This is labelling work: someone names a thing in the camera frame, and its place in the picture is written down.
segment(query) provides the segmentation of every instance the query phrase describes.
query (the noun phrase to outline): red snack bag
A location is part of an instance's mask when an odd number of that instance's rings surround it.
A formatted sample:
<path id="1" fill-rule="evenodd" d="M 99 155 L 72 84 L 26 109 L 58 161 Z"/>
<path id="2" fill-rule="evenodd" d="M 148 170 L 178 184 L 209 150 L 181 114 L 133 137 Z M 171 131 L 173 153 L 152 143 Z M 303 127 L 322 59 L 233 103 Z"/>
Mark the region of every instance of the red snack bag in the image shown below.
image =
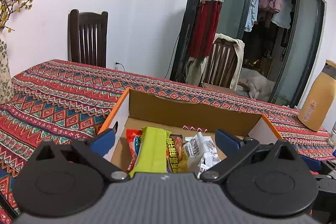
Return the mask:
<path id="1" fill-rule="evenodd" d="M 129 173 L 134 168 L 135 162 L 139 154 L 140 143 L 141 143 L 142 130 L 137 129 L 126 129 L 126 138 L 129 145 L 129 150 L 132 155 L 131 163 L 129 164 L 126 172 Z"/>

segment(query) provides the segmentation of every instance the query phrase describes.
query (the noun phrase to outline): thermos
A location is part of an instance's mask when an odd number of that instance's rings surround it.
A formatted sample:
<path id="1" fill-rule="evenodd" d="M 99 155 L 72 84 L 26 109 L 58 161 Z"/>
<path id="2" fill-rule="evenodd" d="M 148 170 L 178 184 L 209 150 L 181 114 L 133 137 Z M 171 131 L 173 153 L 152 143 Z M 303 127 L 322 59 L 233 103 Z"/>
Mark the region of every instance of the thermos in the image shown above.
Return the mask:
<path id="1" fill-rule="evenodd" d="M 317 132 L 334 100 L 336 92 L 336 63 L 326 60 L 322 72 L 315 79 L 298 115 L 309 129 Z"/>

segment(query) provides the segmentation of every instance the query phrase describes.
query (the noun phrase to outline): patterned tablecloth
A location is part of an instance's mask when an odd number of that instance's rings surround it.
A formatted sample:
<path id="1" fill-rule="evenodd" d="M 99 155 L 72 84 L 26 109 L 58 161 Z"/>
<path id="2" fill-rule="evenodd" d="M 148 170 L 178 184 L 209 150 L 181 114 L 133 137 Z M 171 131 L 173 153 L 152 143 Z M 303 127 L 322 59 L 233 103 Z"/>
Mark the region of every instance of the patterned tablecloth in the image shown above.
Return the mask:
<path id="1" fill-rule="evenodd" d="M 307 129 L 296 110 L 203 88 L 68 61 L 51 60 L 13 78 L 14 98 L 0 106 L 0 189 L 16 208 L 15 177 L 39 143 L 66 144 L 97 134 L 126 88 L 236 111 L 264 114 L 301 154 L 334 160 L 328 132 Z M 9 223 L 0 210 L 0 222 Z"/>

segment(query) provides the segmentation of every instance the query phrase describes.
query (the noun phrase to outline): vase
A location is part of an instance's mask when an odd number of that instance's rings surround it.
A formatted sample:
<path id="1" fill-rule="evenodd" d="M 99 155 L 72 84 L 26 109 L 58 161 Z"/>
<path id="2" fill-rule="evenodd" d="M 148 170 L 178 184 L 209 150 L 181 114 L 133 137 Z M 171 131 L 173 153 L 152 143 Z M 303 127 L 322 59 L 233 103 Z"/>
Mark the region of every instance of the vase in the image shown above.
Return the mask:
<path id="1" fill-rule="evenodd" d="M 11 75 L 9 73 L 7 43 L 0 29 L 0 105 L 8 103 L 14 96 Z"/>

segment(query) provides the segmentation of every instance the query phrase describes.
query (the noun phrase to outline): power cord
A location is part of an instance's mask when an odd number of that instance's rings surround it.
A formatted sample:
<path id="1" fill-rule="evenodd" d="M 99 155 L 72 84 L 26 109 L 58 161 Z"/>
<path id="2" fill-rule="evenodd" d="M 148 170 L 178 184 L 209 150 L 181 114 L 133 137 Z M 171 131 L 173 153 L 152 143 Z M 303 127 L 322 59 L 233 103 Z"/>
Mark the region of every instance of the power cord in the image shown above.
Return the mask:
<path id="1" fill-rule="evenodd" d="M 178 34 L 178 36 L 177 36 L 177 39 L 176 39 L 176 42 L 175 42 L 175 45 L 174 45 L 174 48 L 173 48 L 173 52 L 171 53 L 171 58 L 170 58 L 170 62 L 169 62 L 169 67 L 168 67 L 168 70 L 167 70 L 167 74 L 166 74 L 166 76 L 165 76 L 164 79 L 166 79 L 166 77 L 167 77 L 167 75 L 168 75 L 168 72 L 169 72 L 169 69 L 170 69 L 170 64 L 171 64 L 171 61 L 173 60 L 174 50 L 175 50 L 177 41 L 178 41 L 178 39 L 179 39 L 179 37 L 180 37 L 180 33 L 181 33 L 181 31 L 179 32 L 179 34 Z"/>
<path id="2" fill-rule="evenodd" d="M 123 69 L 124 69 L 124 71 L 125 71 L 125 67 L 124 67 L 124 65 L 123 65 L 122 63 L 115 62 L 115 64 L 116 64 L 116 65 L 122 65 L 122 66 L 123 66 Z"/>

